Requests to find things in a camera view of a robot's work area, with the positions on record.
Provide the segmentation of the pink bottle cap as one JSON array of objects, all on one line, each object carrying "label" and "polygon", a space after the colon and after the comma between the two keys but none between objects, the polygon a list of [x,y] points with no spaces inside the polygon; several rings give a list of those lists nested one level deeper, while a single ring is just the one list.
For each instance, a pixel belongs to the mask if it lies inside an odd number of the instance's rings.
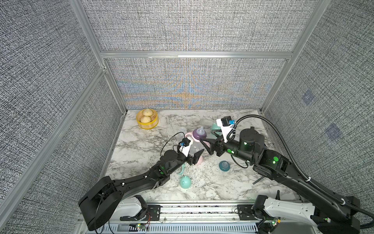
[{"label": "pink bottle cap", "polygon": [[197,161],[197,163],[195,165],[196,166],[201,165],[203,163],[203,161],[204,161],[204,158],[202,156],[200,156],[199,159],[198,159],[198,161]]}]

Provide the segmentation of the purple nipple collar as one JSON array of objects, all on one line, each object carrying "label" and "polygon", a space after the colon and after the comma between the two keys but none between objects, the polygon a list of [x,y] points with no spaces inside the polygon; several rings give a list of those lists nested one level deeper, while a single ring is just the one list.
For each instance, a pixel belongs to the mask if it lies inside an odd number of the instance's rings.
[{"label": "purple nipple collar", "polygon": [[205,139],[207,137],[207,133],[203,127],[200,127],[192,132],[192,136],[196,142],[199,142],[200,139]]}]

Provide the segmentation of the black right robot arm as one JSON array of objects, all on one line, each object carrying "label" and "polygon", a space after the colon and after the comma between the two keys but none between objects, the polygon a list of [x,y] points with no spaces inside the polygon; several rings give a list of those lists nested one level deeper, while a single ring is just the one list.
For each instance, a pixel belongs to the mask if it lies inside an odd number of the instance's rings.
[{"label": "black right robot arm", "polygon": [[354,217],[356,213],[349,205],[360,206],[355,197],[338,196],[340,205],[322,192],[310,185],[309,179],[304,179],[297,171],[295,164],[280,153],[265,148],[265,138],[254,127],[240,132],[239,140],[225,142],[223,136],[217,139],[202,138],[210,155],[221,156],[229,153],[249,163],[255,172],[274,180],[300,196],[306,203],[282,201],[279,196],[271,198],[259,195],[252,205],[252,214],[257,219],[284,217],[316,227],[323,234],[358,234],[360,221]]}]

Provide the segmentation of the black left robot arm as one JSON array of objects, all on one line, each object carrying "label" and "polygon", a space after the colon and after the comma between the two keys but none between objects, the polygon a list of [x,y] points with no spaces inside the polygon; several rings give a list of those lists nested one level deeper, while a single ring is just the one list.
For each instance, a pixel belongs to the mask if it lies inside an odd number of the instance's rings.
[{"label": "black left robot arm", "polygon": [[89,231],[96,231],[112,217],[123,199],[135,196],[140,201],[140,213],[145,214],[145,201],[138,193],[163,186],[184,163],[196,165],[203,149],[194,155],[185,156],[174,150],[167,150],[160,160],[147,172],[126,179],[101,178],[78,202]]}]

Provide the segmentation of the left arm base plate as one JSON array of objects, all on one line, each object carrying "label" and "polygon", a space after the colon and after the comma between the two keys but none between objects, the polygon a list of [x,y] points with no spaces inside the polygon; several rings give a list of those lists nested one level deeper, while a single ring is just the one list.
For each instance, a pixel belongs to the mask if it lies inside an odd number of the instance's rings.
[{"label": "left arm base plate", "polygon": [[160,205],[149,205],[147,209],[142,208],[135,216],[121,216],[120,221],[159,221],[161,214]]}]

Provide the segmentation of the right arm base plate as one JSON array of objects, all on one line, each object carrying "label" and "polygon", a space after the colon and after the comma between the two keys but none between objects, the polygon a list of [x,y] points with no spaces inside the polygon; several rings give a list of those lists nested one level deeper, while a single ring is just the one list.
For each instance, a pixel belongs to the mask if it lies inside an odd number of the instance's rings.
[{"label": "right arm base plate", "polygon": [[260,226],[268,224],[270,227],[275,227],[280,223],[278,218],[270,217],[267,214],[257,216],[252,210],[252,206],[252,204],[237,205],[234,212],[239,216],[240,221],[256,221]]}]

